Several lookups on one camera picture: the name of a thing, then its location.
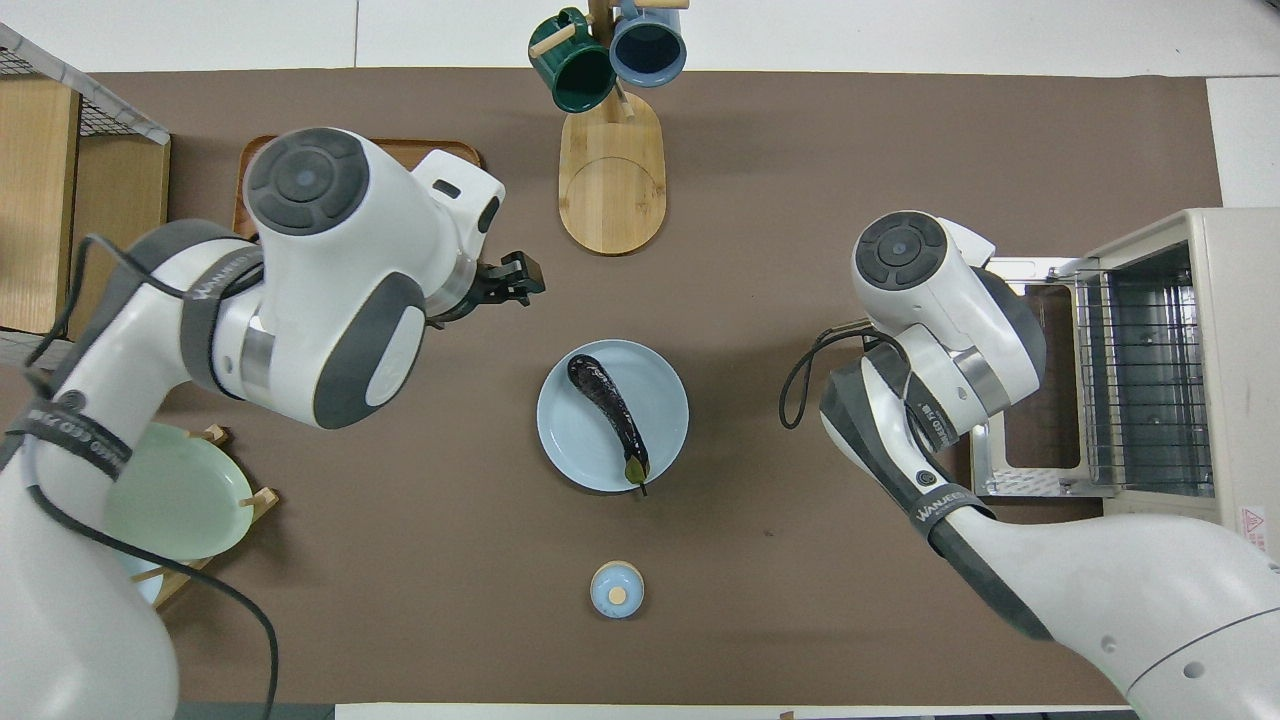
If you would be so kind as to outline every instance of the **plate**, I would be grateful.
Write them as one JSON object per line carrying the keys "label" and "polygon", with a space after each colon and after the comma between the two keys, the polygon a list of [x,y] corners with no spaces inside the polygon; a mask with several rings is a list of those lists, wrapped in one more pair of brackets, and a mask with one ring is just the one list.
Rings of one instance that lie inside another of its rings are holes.
{"label": "plate", "polygon": [[662,355],[628,340],[598,340],[564,355],[538,395],[538,437],[552,464],[575,483],[600,492],[636,486],[622,470],[622,445],[604,413],[568,380],[568,359],[595,357],[613,379],[649,451],[649,482],[680,455],[689,433],[689,397]]}
{"label": "plate", "polygon": [[229,550],[253,521],[239,466],[187,430],[151,423],[106,493],[106,532],[182,562]]}

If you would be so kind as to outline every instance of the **wooden tray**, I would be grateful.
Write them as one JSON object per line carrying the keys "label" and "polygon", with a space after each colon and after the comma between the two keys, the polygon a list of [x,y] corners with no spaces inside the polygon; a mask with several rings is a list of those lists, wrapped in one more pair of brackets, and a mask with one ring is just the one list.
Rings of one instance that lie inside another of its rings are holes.
{"label": "wooden tray", "polygon": [[[241,237],[251,237],[257,232],[252,218],[248,217],[248,208],[244,208],[244,199],[241,195],[241,188],[244,184],[244,169],[248,168],[250,160],[257,155],[259,150],[273,140],[275,140],[274,135],[255,137],[241,151],[241,168],[236,179],[236,217],[232,219],[232,231]],[[480,152],[475,147],[456,140],[397,140],[380,137],[371,137],[369,140],[385,150],[388,155],[399,160],[399,164],[410,170],[416,168],[431,150],[452,152],[477,168],[484,168],[484,159],[480,156]]]}

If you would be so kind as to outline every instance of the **toaster oven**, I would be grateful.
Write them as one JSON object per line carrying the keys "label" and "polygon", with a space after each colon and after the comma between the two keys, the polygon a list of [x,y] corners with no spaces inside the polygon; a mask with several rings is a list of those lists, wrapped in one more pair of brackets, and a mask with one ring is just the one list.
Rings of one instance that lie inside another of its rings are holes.
{"label": "toaster oven", "polygon": [[1041,391],[974,428],[974,489],[1280,524],[1280,209],[1184,210],[1080,258],[996,258],[1048,341]]}

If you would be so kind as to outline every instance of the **black cable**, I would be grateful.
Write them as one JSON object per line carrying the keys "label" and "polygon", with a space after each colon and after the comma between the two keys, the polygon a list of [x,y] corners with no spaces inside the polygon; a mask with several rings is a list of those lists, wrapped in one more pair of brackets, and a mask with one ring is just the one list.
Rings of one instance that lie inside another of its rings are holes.
{"label": "black cable", "polygon": [[[67,333],[67,325],[70,322],[72,311],[76,310],[76,305],[79,302],[81,288],[84,284],[84,264],[88,259],[88,249],[93,245],[102,247],[118,264],[132,272],[142,283],[146,283],[147,286],[159,290],[160,292],[168,295],[169,297],[177,297],[179,300],[184,297],[183,291],[160,281],[159,278],[148,273],[146,268],[140,265],[138,261],[133,259],[133,256],[120,250],[110,240],[97,233],[90,233],[82,237],[79,242],[76,243],[76,256],[72,261],[70,286],[67,288],[67,304],[63,305],[63,310],[58,314],[58,318],[54,320],[54,327],[47,333],[45,333],[42,338],[40,338],[40,343],[37,343],[36,347],[31,351],[31,354],[27,355],[26,360],[23,360],[23,377],[27,379],[28,383],[31,383],[36,393],[44,397],[45,400],[50,400],[50,397],[52,396],[52,391],[50,389],[45,379],[41,378],[36,370],[32,369],[32,365],[35,365],[36,361],[40,360],[41,356],[45,355],[45,352],[49,351],[49,347],[52,345],[55,340]],[[230,288],[228,288],[224,299],[234,297],[241,292],[244,292],[246,290],[261,282],[261,279],[262,279],[261,268],[250,272],[239,281],[237,281],[234,284],[232,284]]]}
{"label": "black cable", "polygon": [[[63,306],[63,310],[58,314],[58,318],[54,320],[54,327],[50,328],[47,333],[45,333],[45,336],[40,340],[40,343],[36,345],[35,350],[32,350],[32,352],[26,357],[26,360],[23,360],[23,377],[27,379],[28,383],[31,383],[32,389],[45,400],[51,398],[52,391],[49,387],[49,383],[46,383],[45,379],[37,374],[33,365],[36,364],[37,360],[40,360],[41,356],[44,356],[44,354],[52,345],[54,340],[56,340],[58,337],[63,336],[67,332],[67,323],[70,320],[72,311],[74,311],[76,305],[79,302],[81,288],[84,284],[84,263],[88,256],[88,249],[93,245],[99,245],[104,250],[106,250],[106,252],[111,255],[111,258],[118,264],[120,264],[124,268],[128,268],[134,275],[137,275],[137,278],[142,283],[151,286],[155,290],[159,290],[160,292],[170,297],[177,297],[179,300],[184,297],[183,291],[170,284],[166,284],[165,282],[152,275],[150,272],[147,272],[146,268],[140,265],[137,260],[134,260],[131,255],[116,247],[115,243],[113,243],[110,240],[97,233],[90,233],[83,238],[81,238],[81,241],[76,245],[76,258],[72,264],[72,277],[70,277],[70,286],[68,287],[67,292],[67,304]],[[251,272],[250,274],[247,274],[244,278],[242,278],[239,282],[237,282],[229,288],[227,297],[232,297],[234,295],[244,292],[246,290],[257,284],[261,279],[262,279],[261,269],[259,269],[257,272]],[[29,452],[29,448],[24,447],[22,451]],[[32,483],[27,487],[27,491],[31,493],[31,497],[36,501],[36,505],[38,505],[40,509],[44,510],[45,514],[49,515],[59,525],[67,528],[68,530],[72,530],[73,533],[83,536],[96,543],[104,544],[106,547],[110,547],[119,552],[124,552],[127,555],[132,555],[141,560],[146,560],[148,562],[155,562],[156,565],[160,565],[166,570],[179,573],[196,582],[204,583],[214,589],[225,593],[228,597],[230,597],[236,602],[241,603],[246,610],[248,610],[250,614],[252,614],[253,618],[257,619],[257,621],[262,625],[262,629],[266,632],[266,642],[270,648],[271,670],[266,688],[266,700],[262,703],[262,720],[268,720],[271,716],[271,708],[275,706],[275,689],[280,676],[280,648],[275,637],[275,626],[271,625],[271,620],[266,616],[266,612],[264,612],[261,607],[259,607],[252,600],[242,594],[236,588],[219,580],[218,578],[214,578],[212,575],[202,573],[195,568],[188,568],[187,565],[183,565],[182,562],[178,562],[175,560],[170,560],[161,555],[156,555],[147,550],[142,550],[141,547],[134,547],[127,542],[113,538],[106,533],[102,533],[95,528],[91,528],[81,523],[76,518],[68,515],[61,507],[54,505],[51,500],[49,500],[45,492],[40,488],[38,478],[27,478],[27,482]]]}
{"label": "black cable", "polygon": [[244,606],[244,609],[248,610],[251,614],[253,614],[253,618],[256,618],[257,621],[262,625],[262,629],[266,630],[266,642],[271,650],[271,680],[266,689],[266,705],[262,708],[262,720],[268,720],[268,717],[270,717],[271,707],[275,705],[275,685],[280,674],[280,648],[275,639],[275,626],[271,625],[271,620],[266,616],[266,612],[262,612],[262,609],[259,607],[257,603],[255,603],[252,600],[246,597],[236,588],[228,585],[227,583],[219,580],[212,575],[201,573],[195,568],[188,568],[182,562],[177,562],[174,560],[164,557],[163,555],[156,555],[154,552],[142,550],[141,547],[134,547],[127,542],[115,539],[106,533],[99,532],[86,525],[84,523],[81,523],[76,518],[68,515],[61,507],[54,505],[52,501],[49,500],[49,496],[45,495],[45,491],[40,489],[38,484],[28,486],[27,492],[36,501],[36,505],[38,505],[40,509],[45,511],[46,515],[52,518],[55,523],[67,528],[68,530],[83,536],[96,543],[105,544],[111,550],[118,550],[120,552],[132,555],[134,557],[146,560],[148,562],[155,562],[156,565],[160,565],[166,570],[173,570],[174,573],[180,573],[183,575],[187,575],[192,580],[205,583],[206,585],[214,589],[221,591],[228,597]]}
{"label": "black cable", "polygon": [[[817,356],[819,351],[822,351],[829,345],[854,337],[878,340],[893,347],[899,357],[902,359],[902,363],[906,364],[906,380],[902,384],[901,392],[899,392],[899,395],[905,401],[906,383],[909,383],[911,379],[911,361],[906,356],[906,350],[902,348],[901,343],[899,343],[897,340],[893,338],[892,336],[882,333],[881,331],[869,327],[837,325],[833,328],[827,328],[820,333],[818,333],[818,337],[814,338],[813,345],[809,347],[809,351],[801,355],[800,360],[797,360],[796,364],[791,368],[791,372],[787,373],[787,379],[782,383],[782,392],[778,395],[778,420],[782,421],[783,428],[794,430],[797,427],[800,427],[800,420],[804,419],[805,406],[808,406],[809,404],[809,380],[813,374],[814,356]],[[800,406],[796,410],[795,419],[788,420],[786,411],[787,397],[791,395],[791,383],[795,382],[796,375],[800,374],[801,369],[804,369],[804,379],[801,380]]]}

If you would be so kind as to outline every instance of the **wire rack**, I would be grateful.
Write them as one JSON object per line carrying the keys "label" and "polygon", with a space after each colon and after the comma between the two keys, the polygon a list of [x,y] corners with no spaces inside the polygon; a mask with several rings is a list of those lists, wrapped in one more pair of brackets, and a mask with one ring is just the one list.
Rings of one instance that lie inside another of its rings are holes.
{"label": "wire rack", "polygon": [[15,55],[13,50],[0,47],[0,76],[32,76],[38,72],[31,67],[31,63]]}
{"label": "wire rack", "polygon": [[1212,497],[1196,290],[1179,260],[1076,277],[1085,446],[1096,484]]}
{"label": "wire rack", "polygon": [[169,132],[147,119],[84,73],[32,45],[0,24],[0,76],[46,76],[76,90],[81,96],[79,136],[138,135],[160,145]]}

